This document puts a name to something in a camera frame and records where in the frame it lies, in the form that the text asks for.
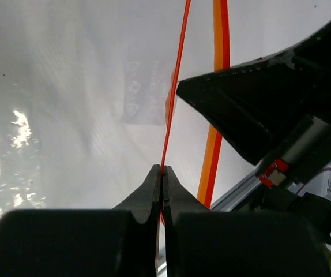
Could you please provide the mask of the clear zip top bag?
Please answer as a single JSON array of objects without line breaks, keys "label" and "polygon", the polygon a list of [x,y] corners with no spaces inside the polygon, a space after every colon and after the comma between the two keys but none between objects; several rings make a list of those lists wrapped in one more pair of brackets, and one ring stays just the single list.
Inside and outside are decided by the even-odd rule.
[{"label": "clear zip top bag", "polygon": [[[179,78],[214,70],[213,2],[191,1]],[[161,161],[185,1],[0,1],[0,217],[111,208]],[[331,1],[227,1],[231,65],[331,20]],[[166,163],[197,195],[208,122],[177,99]]]}]

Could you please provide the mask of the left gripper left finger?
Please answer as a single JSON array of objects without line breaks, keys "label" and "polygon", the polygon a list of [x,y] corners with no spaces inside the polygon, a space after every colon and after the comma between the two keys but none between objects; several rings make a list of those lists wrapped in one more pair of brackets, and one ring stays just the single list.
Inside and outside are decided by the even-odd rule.
[{"label": "left gripper left finger", "polygon": [[0,218],[0,276],[155,276],[160,166],[112,209],[17,209]]}]

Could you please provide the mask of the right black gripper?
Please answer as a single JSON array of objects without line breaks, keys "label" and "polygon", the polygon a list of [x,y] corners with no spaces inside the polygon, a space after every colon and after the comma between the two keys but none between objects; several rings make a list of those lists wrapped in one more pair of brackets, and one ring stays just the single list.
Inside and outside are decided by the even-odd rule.
[{"label": "right black gripper", "polygon": [[176,94],[256,165],[257,201],[307,183],[331,162],[331,21],[259,69],[179,83]]}]

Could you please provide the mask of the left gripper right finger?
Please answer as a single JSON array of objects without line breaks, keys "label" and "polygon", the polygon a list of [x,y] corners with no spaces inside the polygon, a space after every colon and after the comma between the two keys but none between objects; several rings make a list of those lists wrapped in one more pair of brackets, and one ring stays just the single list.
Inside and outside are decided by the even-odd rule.
[{"label": "left gripper right finger", "polygon": [[331,276],[314,229],[284,212],[212,212],[164,169],[169,276]]}]

